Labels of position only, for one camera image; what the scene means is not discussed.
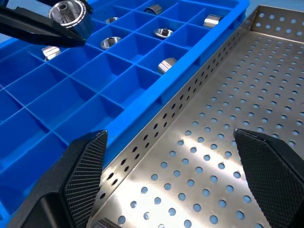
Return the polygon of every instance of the chrome socket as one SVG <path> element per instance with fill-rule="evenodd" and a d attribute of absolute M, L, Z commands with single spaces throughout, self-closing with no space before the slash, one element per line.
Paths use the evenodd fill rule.
<path fill-rule="evenodd" d="M 117 44 L 121 40 L 121 37 L 108 37 L 101 41 L 100 47 L 103 50 L 107 50 L 112 47 L 114 44 Z"/>
<path fill-rule="evenodd" d="M 58 2 L 50 9 L 48 17 L 77 33 L 82 39 L 88 39 L 95 31 L 95 26 L 86 6 L 79 0 Z"/>
<path fill-rule="evenodd" d="M 61 53 L 60 49 L 55 46 L 48 46 L 42 49 L 42 53 L 45 56 L 45 61 L 49 61 L 52 58 L 55 58 Z"/>
<path fill-rule="evenodd" d="M 145 13 L 150 13 L 150 14 L 154 14 L 154 15 L 159 15 L 162 13 L 162 7 L 159 4 L 154 4 L 151 5 L 147 8 L 145 8 L 144 12 Z"/>
<path fill-rule="evenodd" d="M 163 75 L 177 62 L 175 58 L 167 58 L 163 60 L 157 67 L 157 72 Z"/>
<path fill-rule="evenodd" d="M 167 38 L 169 36 L 171 36 L 171 34 L 173 33 L 173 31 L 171 31 L 170 29 L 167 28 L 158 28 L 156 30 L 154 30 L 154 34 L 158 37 L 161 38 Z"/>
<path fill-rule="evenodd" d="M 107 24 L 111 24 L 112 22 L 114 22 L 118 19 L 119 19 L 119 17 L 111 17 L 111 18 L 108 18 L 107 20 L 105 20 L 104 22 Z"/>
<path fill-rule="evenodd" d="M 219 23 L 220 20 L 222 20 L 221 16 L 209 14 L 204 20 L 204 27 L 212 29 Z"/>

